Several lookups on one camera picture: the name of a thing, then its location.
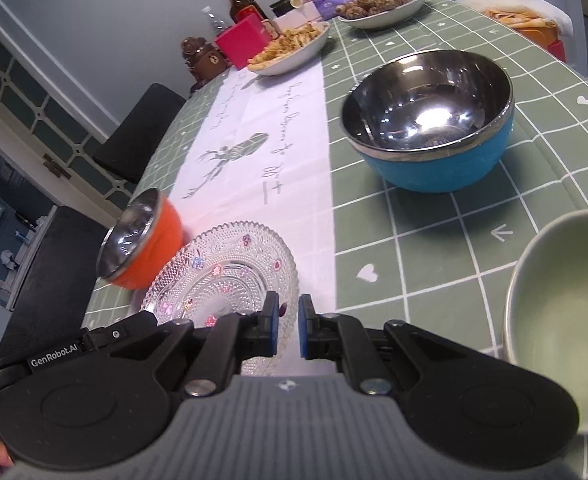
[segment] green checkered tablecloth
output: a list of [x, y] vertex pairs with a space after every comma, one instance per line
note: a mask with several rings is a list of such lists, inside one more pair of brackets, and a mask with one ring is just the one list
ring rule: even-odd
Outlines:
[[[513, 131], [500, 163], [479, 183], [449, 194], [417, 194], [383, 182], [344, 140], [339, 119], [356, 82], [392, 59], [428, 48], [496, 60], [516, 95]], [[526, 244], [551, 220], [588, 208], [588, 82], [523, 36], [450, 0], [426, 0], [411, 21], [386, 30], [359, 31], [334, 20], [321, 55], [337, 309], [373, 327], [403, 318], [499, 356], [507, 284]], [[137, 192], [171, 189], [220, 85], [221, 79], [210, 83], [180, 111]], [[355, 279], [359, 273], [365, 279]], [[130, 298], [97, 283], [84, 326], [130, 314]], [[566, 460], [588, 477], [588, 437], [576, 438]]]

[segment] pink box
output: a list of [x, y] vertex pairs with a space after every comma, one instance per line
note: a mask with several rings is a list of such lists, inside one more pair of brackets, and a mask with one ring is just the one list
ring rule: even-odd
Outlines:
[[247, 66], [247, 60], [256, 56], [271, 41], [261, 20], [250, 14], [228, 28], [215, 43], [237, 69]]

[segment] glass plate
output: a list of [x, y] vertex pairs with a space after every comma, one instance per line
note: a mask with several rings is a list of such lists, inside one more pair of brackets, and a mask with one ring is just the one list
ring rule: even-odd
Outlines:
[[233, 222], [194, 238], [154, 279], [141, 309], [152, 312], [159, 324], [187, 317], [196, 327], [212, 326], [230, 312], [260, 310], [269, 290], [286, 307], [278, 354], [242, 366], [244, 375], [269, 375], [296, 324], [298, 273], [285, 242], [264, 225]]

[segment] orange bowl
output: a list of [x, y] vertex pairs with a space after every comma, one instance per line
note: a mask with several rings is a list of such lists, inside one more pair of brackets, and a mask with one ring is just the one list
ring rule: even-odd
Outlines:
[[167, 197], [156, 188], [146, 189], [105, 235], [96, 273], [124, 288], [148, 288], [187, 241], [181, 219]]

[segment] clear plastic bottle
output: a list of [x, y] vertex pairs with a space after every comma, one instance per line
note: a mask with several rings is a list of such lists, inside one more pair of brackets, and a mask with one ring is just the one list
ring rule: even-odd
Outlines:
[[232, 26], [231, 23], [223, 18], [219, 13], [214, 12], [210, 6], [204, 7], [200, 12], [207, 16], [216, 36]]

